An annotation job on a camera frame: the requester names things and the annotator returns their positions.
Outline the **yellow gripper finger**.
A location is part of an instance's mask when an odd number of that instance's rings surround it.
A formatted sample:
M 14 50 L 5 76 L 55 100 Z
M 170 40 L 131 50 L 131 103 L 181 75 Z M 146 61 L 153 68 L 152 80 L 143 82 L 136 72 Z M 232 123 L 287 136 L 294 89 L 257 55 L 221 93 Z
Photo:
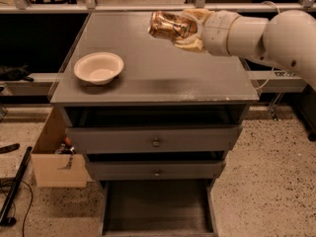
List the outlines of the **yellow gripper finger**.
M 205 52 L 203 42 L 198 35 L 190 36 L 186 39 L 176 40 L 174 46 L 190 52 Z
M 200 8 L 200 9 L 185 9 L 181 13 L 181 25 L 185 27 L 202 26 L 206 20 L 215 14 L 214 11 Z

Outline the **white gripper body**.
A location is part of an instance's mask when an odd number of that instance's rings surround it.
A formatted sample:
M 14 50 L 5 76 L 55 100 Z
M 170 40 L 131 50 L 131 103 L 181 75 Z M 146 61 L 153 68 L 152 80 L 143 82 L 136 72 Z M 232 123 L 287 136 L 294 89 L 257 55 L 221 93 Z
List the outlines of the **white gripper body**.
M 214 56 L 229 56 L 228 35 L 238 18 L 238 13 L 222 10 L 214 12 L 205 21 L 201 39 L 207 52 Z

